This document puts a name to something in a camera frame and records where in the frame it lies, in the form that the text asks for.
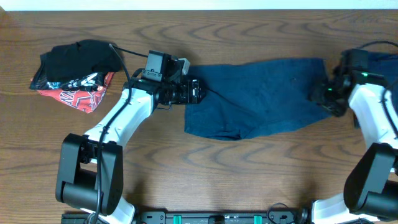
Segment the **table top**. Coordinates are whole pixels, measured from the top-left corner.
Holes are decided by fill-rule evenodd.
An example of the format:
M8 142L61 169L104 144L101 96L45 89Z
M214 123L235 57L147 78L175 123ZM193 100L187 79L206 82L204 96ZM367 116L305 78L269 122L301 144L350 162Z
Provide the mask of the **table top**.
M29 90L39 55L56 45L112 40L193 65L320 57L331 70L342 50L398 35L397 11L8 12L0 18L0 223L58 223L76 211L55 199L61 143L97 124L125 82L117 73L91 114ZM146 62L125 56L130 71ZM243 141L199 138L183 125L184 106L175 106L139 126L124 150L127 201L170 211L298 207L342 192L364 154L352 112Z

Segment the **navy blue fabric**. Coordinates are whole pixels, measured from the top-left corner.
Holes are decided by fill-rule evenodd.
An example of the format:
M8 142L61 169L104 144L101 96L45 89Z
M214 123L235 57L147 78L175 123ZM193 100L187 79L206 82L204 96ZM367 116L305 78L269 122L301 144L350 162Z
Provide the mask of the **navy blue fabric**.
M371 54L370 72L383 74L392 82L398 74L398 57L374 61L383 57L388 55ZM219 140L250 139L295 131L330 116L308 101L314 84L326 78L319 58L192 66L189 75L202 79L211 90L200 104L186 106L185 132L189 134Z

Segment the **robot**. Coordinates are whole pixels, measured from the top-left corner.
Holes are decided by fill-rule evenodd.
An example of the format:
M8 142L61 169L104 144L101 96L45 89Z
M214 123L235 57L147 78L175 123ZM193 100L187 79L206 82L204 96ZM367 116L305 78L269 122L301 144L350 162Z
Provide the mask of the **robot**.
M115 49L146 57L109 47L118 56ZM122 65L127 82L114 108L84 135L69 134L62 144L56 199L87 212L63 215L62 223L334 224L398 219L398 183L388 180L390 172L398 169L398 117L389 91L392 85L381 74L368 72L367 51L343 52L334 79L317 85L310 96L334 116L351 108L365 138L366 153L348 176L344 192L308 207L270 208L262 213L136 213L122 197L123 149L159 104L200 103L206 87L188 76L190 62L185 58L151 50L146 67L132 77ZM81 168L81 163L89 162L97 164L97 173Z

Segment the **cloth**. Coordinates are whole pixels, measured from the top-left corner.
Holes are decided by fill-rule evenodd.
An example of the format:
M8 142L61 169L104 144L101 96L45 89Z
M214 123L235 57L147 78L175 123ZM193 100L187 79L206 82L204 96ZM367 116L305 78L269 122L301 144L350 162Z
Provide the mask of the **cloth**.
M96 91L104 85L108 72L121 68L109 43L99 40L56 46L42 54L40 61L40 68L30 83L31 90Z
M369 72L385 75L389 82L398 75L398 55L370 54L369 60ZM189 134L250 139L295 131L330 116L308 100L313 85L327 78L319 58L193 66L189 75L202 79L209 89L200 104L186 106L185 132Z
M58 90L38 90L41 95L51 96L61 103L79 109L86 113L91 113L100 104L106 89L108 88L114 73L109 72L104 78L104 86L99 86L97 91L64 91Z

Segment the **wooden table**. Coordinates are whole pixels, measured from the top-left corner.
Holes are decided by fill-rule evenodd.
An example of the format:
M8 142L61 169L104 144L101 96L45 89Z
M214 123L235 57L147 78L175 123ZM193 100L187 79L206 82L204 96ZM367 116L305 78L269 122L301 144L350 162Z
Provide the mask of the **wooden table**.
M74 211L54 196L61 143L101 120L125 82L116 74L91 114L40 96L29 90L30 79L39 55L53 46L113 40L194 65L320 57L331 70L342 50L398 36L397 11L8 12L1 18L0 223L59 223L61 214ZM126 55L130 71L145 62ZM342 192L364 154L352 113L238 142L185 134L183 125L184 107L176 106L156 111L134 133L124 150L129 202L170 211L297 207Z

